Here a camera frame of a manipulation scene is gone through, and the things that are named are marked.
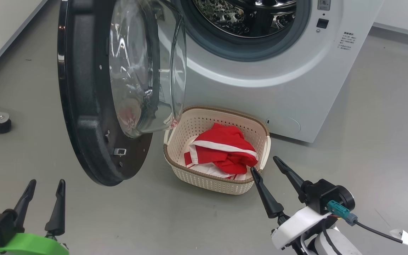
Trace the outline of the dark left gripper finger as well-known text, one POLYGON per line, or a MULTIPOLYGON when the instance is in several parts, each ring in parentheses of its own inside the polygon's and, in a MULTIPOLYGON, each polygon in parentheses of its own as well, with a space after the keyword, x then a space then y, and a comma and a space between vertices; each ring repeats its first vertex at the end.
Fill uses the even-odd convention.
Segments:
POLYGON ((65 233, 66 224, 66 182, 59 181, 56 193, 56 202, 52 210, 50 220, 45 225, 44 230, 47 237, 61 236, 65 233))
POLYGON ((29 208, 29 203, 33 199, 34 192, 36 188, 36 180, 32 179, 29 181, 26 189, 19 198, 16 206, 13 209, 6 209, 4 215, 7 220, 4 224, 6 229, 10 231, 24 231, 24 221, 26 218, 27 210, 29 208))

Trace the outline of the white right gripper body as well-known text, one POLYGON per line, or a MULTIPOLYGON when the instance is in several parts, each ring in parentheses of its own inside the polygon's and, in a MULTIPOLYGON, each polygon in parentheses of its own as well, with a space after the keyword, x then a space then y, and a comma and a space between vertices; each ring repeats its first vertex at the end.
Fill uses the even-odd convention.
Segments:
POLYGON ((280 250, 317 223, 327 218, 327 216, 330 216, 330 214, 331 213, 328 212, 321 215, 308 206, 298 210, 271 234, 274 246, 280 250))

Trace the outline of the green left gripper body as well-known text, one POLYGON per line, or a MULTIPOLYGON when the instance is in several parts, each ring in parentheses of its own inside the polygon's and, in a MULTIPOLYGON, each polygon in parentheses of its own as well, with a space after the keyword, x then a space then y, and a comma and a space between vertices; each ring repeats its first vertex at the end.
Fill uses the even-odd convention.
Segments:
POLYGON ((5 246, 0 247, 2 252, 5 255, 69 255, 69 250, 55 239, 32 233, 16 234, 5 246))

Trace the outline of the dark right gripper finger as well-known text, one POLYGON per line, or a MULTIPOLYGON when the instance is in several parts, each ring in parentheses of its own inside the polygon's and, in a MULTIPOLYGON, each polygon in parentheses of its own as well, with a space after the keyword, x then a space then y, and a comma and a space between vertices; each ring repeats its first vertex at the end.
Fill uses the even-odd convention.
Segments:
POLYGON ((277 202, 273 195, 269 192, 264 184, 262 176, 255 167, 251 167, 251 175, 254 179, 254 184, 261 198, 265 212, 269 219, 279 218, 284 216, 284 207, 281 203, 277 202))
POLYGON ((301 203, 308 203, 308 195, 306 188, 312 184, 309 180, 303 180, 298 174, 296 174, 293 169, 291 169, 284 161, 282 161, 278 156, 273 157, 274 163, 277 165, 278 169, 283 173, 293 188, 298 194, 298 199, 301 203))

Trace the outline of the black glass washing machine door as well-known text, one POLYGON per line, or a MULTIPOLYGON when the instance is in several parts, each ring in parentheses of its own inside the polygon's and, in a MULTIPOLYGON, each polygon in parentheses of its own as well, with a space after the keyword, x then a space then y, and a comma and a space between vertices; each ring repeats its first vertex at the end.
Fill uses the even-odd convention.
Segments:
POLYGON ((61 0, 58 81, 75 155, 97 184, 142 168, 186 93, 183 15, 168 0, 61 0))

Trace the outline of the cream perforated laundry basket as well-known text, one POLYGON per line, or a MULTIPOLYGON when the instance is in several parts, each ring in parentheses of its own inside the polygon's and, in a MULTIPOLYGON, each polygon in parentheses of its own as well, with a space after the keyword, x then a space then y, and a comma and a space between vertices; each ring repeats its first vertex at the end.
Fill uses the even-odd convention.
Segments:
POLYGON ((250 172, 245 180, 232 180, 201 173, 185 165, 183 155, 188 145, 201 133, 211 129, 214 123, 235 126, 243 133, 245 139, 258 153, 259 162, 255 167, 258 173, 262 173, 271 148, 268 127, 252 116, 222 108, 205 106, 185 108, 179 123, 173 129, 165 131, 163 140, 165 160, 175 175, 188 184, 229 195, 244 194, 254 185, 250 172))

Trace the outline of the white washing machine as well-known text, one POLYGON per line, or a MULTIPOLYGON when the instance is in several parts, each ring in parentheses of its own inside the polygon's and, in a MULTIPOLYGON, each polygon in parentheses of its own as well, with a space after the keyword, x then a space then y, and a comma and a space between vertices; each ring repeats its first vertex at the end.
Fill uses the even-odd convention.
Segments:
POLYGON ((186 26, 185 107, 314 142, 384 0, 167 0, 186 26))

